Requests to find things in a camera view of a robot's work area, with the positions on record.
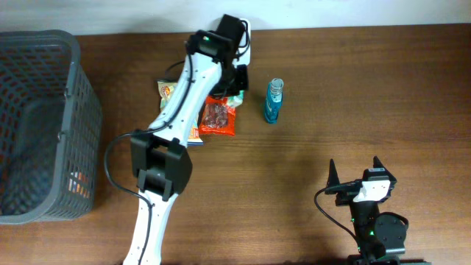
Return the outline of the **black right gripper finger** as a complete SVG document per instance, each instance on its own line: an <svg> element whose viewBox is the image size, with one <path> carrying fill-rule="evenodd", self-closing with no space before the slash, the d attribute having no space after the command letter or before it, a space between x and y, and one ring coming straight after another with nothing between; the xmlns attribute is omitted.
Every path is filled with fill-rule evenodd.
<svg viewBox="0 0 471 265"><path fill-rule="evenodd" d="M375 169L385 169L385 166L382 164L378 156L374 156L373 158L373 167Z"/></svg>
<svg viewBox="0 0 471 265"><path fill-rule="evenodd" d="M340 184L339 176L336 170L335 162L333 159L330 159L329 172L328 172L328 178L327 178L327 187L334 187L334 186L338 186L339 184Z"/></svg>

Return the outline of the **red candy bag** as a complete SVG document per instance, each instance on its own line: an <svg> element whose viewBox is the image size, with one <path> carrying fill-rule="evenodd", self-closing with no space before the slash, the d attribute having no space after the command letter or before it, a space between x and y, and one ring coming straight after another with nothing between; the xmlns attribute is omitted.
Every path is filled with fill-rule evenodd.
<svg viewBox="0 0 471 265"><path fill-rule="evenodd" d="M227 101L227 98L214 99L211 96L207 97L199 124L200 135L234 136L236 134L236 109L229 106Z"/></svg>

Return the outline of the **blue mouthwash bottle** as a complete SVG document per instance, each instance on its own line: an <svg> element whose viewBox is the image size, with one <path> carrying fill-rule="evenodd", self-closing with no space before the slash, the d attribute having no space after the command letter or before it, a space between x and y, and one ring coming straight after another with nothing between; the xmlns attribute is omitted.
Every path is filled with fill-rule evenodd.
<svg viewBox="0 0 471 265"><path fill-rule="evenodd" d="M274 78L269 84L266 92L264 105L264 117L269 124L276 124L280 108L283 106L284 81Z"/></svg>

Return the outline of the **yellow wipes bag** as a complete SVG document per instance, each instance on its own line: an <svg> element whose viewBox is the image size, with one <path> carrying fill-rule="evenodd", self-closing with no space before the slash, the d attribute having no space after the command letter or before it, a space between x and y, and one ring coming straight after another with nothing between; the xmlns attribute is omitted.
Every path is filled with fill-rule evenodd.
<svg viewBox="0 0 471 265"><path fill-rule="evenodd" d="M172 97L174 89L177 87L175 82L157 81L158 93L160 94L160 110L163 110ZM192 122L190 133L188 135L189 146L201 146L203 140L199 137L198 116Z"/></svg>

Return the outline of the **green tissue pack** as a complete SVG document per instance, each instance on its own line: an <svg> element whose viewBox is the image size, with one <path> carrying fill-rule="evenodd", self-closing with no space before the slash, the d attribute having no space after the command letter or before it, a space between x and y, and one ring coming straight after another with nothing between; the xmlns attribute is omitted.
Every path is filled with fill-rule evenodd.
<svg viewBox="0 0 471 265"><path fill-rule="evenodd" d="M231 108L237 108L243 103L244 92L240 91L238 95L227 97L226 105Z"/></svg>

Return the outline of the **orange tissue pack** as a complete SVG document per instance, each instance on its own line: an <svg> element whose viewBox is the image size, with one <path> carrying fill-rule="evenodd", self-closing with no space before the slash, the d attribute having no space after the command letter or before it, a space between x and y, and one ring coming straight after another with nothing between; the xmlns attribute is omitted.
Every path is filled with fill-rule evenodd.
<svg viewBox="0 0 471 265"><path fill-rule="evenodd" d="M82 172L72 172L68 181L68 190L89 199L91 197L91 179Z"/></svg>

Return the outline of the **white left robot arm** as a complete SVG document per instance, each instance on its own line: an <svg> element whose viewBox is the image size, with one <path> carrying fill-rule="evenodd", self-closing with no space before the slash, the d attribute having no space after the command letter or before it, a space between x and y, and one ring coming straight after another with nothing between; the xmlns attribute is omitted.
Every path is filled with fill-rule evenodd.
<svg viewBox="0 0 471 265"><path fill-rule="evenodd" d="M192 174L188 137L208 96L235 96L248 88L250 33L200 30L186 56L169 103L146 130L127 134L139 210L125 264L160 264L171 208Z"/></svg>

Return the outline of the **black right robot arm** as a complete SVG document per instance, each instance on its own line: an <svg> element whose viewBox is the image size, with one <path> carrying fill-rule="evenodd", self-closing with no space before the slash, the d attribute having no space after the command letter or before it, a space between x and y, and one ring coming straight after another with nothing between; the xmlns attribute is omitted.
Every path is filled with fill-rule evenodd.
<svg viewBox="0 0 471 265"><path fill-rule="evenodd" d="M350 265L367 264L426 264L424 260L402 260L406 252L407 218L392 212L380 212L379 204L392 195L397 179L373 158L372 167L365 169L362 178L341 183L336 165L330 161L325 194L336 196L336 206L350 208L353 238L358 254L349 255Z"/></svg>

